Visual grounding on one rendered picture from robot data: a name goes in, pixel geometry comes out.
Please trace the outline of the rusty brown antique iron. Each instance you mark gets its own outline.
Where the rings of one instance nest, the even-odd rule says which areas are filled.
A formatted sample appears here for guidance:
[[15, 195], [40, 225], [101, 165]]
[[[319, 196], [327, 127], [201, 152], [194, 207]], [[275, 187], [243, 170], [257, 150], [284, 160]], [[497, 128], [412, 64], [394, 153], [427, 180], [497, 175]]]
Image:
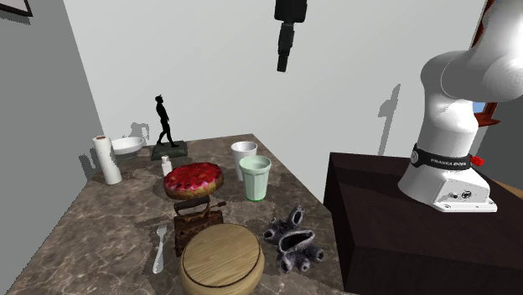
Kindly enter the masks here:
[[[202, 204], [206, 205], [203, 211], [186, 215], [182, 215], [180, 213], [180, 210], [192, 209]], [[174, 250], [176, 257], [182, 256], [184, 248], [187, 246], [190, 240], [202, 230], [212, 225], [224, 223], [222, 212], [220, 210], [213, 211], [212, 208], [222, 207], [225, 205], [225, 201], [220, 201], [217, 204], [211, 205], [209, 195], [185, 200], [173, 205], [173, 209], [176, 213], [173, 218], [175, 242]]]

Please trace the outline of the round wooden lidded box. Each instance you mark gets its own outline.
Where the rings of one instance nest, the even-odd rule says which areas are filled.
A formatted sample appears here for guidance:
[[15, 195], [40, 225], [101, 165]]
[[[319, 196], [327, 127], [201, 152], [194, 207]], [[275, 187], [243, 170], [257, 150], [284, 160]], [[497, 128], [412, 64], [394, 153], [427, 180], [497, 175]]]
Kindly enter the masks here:
[[265, 267], [257, 236], [243, 225], [202, 230], [184, 248], [179, 281], [185, 295], [251, 295]]

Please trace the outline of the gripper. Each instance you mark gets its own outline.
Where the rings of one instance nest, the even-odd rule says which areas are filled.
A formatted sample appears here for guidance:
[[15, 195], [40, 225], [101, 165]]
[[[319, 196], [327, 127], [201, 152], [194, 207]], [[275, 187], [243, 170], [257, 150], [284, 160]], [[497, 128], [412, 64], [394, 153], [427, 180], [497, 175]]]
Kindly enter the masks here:
[[293, 23], [303, 23], [306, 18], [308, 0], [276, 0], [274, 18], [284, 22], [278, 37], [277, 71], [287, 70], [288, 56], [293, 46]]

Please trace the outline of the white cup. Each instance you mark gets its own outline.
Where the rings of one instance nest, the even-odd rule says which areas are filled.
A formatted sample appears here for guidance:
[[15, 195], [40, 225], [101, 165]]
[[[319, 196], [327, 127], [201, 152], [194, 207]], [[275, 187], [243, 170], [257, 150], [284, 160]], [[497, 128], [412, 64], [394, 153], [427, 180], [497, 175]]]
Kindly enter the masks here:
[[236, 175], [239, 181], [242, 181], [242, 171], [240, 168], [239, 162], [248, 156], [256, 155], [257, 153], [257, 144], [254, 142], [241, 141], [235, 142], [230, 146], [232, 150], [232, 155], [235, 161]]

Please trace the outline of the red framed window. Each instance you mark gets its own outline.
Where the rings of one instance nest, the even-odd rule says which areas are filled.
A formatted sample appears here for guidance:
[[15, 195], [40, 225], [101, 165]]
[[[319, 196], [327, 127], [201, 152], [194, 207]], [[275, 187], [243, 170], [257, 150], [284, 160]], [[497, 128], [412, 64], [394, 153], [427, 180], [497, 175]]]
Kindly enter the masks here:
[[[479, 18], [479, 23], [476, 28], [470, 48], [473, 48], [479, 42], [480, 37], [484, 32], [483, 18], [494, 2], [495, 0], [485, 0], [484, 8]], [[488, 127], [500, 123], [500, 120], [496, 120], [493, 118], [497, 106], [497, 102], [488, 102], [485, 104], [484, 109], [482, 111], [474, 113], [479, 127]]]

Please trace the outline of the pale green cup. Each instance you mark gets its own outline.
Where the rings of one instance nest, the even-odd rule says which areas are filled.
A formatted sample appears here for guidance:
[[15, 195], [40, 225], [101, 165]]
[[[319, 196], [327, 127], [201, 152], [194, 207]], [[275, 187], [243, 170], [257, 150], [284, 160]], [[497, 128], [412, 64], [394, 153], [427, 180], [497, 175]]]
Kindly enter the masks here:
[[240, 160], [240, 169], [246, 199], [261, 201], [266, 197], [272, 161], [261, 155], [247, 156]]

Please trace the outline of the black walking figure statue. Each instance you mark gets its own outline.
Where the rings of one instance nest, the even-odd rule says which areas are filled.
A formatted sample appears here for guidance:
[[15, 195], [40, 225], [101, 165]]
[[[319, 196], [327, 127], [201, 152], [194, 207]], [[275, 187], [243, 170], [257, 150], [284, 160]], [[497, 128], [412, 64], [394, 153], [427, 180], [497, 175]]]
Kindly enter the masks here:
[[156, 112], [160, 117], [160, 124], [162, 131], [158, 136], [158, 140], [153, 147], [151, 159], [153, 161], [160, 160], [162, 156], [169, 156], [170, 158], [186, 157], [188, 155], [188, 147], [186, 142], [172, 139], [171, 128], [169, 125], [169, 117], [163, 105], [163, 97], [161, 95], [155, 97]]

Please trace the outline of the grey tube sponge figure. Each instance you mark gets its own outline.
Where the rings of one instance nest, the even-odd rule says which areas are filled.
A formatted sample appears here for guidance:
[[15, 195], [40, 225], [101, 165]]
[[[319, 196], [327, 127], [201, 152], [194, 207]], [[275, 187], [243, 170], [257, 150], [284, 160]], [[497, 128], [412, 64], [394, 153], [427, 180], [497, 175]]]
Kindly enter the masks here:
[[307, 272], [312, 262], [325, 259], [324, 250], [313, 243], [315, 233], [301, 226], [303, 217], [304, 209], [297, 205], [286, 219], [272, 217], [262, 234], [265, 242], [277, 246], [277, 267], [283, 273], [291, 272], [294, 267]]

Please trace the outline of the dark framed wall picture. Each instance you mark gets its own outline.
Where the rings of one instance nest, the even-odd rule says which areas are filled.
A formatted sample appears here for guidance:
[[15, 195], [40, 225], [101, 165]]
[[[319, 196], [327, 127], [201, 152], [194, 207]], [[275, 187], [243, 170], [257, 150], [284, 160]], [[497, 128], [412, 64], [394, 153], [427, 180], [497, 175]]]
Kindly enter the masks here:
[[0, 10], [24, 17], [33, 16], [28, 0], [0, 0]]

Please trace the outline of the red glazed doughnut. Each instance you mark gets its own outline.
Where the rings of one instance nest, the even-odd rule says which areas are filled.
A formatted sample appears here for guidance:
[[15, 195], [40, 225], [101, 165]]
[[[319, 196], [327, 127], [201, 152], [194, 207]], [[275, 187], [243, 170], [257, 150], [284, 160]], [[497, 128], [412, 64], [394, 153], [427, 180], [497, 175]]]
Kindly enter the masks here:
[[224, 184], [221, 168], [214, 163], [190, 163], [174, 168], [163, 179], [171, 199], [189, 200], [213, 194]]

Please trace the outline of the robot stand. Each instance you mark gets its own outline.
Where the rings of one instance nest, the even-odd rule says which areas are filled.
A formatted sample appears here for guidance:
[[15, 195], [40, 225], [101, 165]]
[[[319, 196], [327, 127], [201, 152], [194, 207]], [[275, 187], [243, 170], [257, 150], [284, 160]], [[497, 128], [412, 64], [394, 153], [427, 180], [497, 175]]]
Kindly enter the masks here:
[[406, 158], [331, 153], [324, 205], [342, 282], [359, 295], [523, 295], [523, 200], [493, 180], [494, 213], [403, 194]]

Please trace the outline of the white plastic fork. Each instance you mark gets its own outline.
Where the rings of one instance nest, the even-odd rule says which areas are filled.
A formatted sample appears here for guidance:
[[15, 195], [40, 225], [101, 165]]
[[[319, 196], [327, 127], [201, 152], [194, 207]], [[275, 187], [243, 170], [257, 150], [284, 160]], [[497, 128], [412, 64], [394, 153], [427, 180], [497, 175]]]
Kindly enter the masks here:
[[167, 233], [167, 225], [162, 224], [157, 228], [157, 235], [159, 238], [158, 249], [153, 263], [153, 274], [159, 274], [164, 268], [163, 248], [164, 237]]

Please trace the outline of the white paper towel roll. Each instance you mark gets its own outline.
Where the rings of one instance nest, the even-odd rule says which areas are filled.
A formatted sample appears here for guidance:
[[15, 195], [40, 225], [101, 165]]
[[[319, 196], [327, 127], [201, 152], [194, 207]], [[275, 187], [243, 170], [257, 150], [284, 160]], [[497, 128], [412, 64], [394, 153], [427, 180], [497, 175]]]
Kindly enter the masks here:
[[106, 136], [97, 136], [92, 139], [92, 142], [106, 183], [108, 185], [120, 183], [122, 175], [117, 166], [111, 139]]

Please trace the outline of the white bowl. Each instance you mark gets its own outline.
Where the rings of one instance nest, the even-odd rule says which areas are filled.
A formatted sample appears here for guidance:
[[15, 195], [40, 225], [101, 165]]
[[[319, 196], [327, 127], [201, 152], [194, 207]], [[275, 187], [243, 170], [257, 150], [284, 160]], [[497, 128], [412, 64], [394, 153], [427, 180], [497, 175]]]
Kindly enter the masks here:
[[123, 137], [111, 141], [116, 155], [125, 155], [139, 151], [144, 144], [142, 137]]

